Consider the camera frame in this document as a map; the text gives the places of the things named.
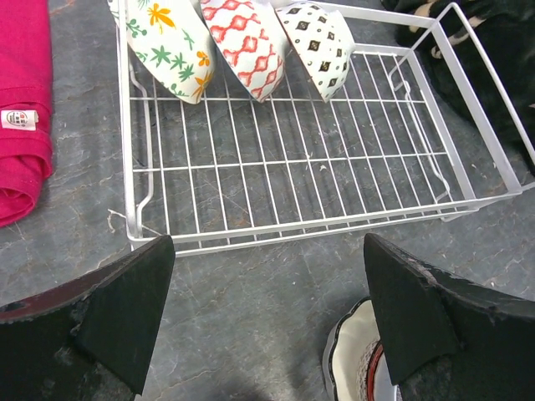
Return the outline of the blue triangle pattern bowl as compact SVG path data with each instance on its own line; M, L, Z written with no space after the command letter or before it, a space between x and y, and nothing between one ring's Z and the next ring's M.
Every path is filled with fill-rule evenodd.
M269 1L201 1L207 27L229 68L257 102L285 74L289 43Z

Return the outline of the grey hexagon pattern bowl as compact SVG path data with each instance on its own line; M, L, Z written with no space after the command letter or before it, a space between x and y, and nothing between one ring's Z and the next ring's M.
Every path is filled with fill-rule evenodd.
M357 384L358 400L395 401L398 399L398 386L391 382L381 342L370 345L364 352Z

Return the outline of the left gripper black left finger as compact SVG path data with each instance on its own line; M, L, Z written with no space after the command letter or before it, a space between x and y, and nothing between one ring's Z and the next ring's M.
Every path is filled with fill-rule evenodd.
M170 236L1 308L3 400L142 394L175 263Z

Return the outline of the floral orange green bowl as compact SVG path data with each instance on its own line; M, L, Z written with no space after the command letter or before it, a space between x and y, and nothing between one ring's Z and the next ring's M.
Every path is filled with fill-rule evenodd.
M114 20L125 10L127 43L146 69L178 99L199 104L217 52L198 1L109 1Z

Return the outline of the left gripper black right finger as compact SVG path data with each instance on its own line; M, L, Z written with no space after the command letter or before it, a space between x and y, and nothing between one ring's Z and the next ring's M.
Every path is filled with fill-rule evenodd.
M364 264L404 400L532 400L534 303L476 284L376 234Z

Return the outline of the white wire dish rack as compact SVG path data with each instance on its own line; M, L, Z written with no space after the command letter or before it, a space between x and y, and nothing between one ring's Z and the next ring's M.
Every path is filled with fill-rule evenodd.
M354 39L325 103L293 45L262 103L216 43L199 104L158 82L120 22L117 40L126 233L178 256L452 221L534 187L534 144L460 3L430 13L314 1Z

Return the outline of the red rimmed bowl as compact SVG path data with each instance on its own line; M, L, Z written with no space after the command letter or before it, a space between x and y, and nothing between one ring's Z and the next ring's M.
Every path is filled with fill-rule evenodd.
M344 16L310 1L290 3L275 12L319 96L329 102L344 85L354 51Z

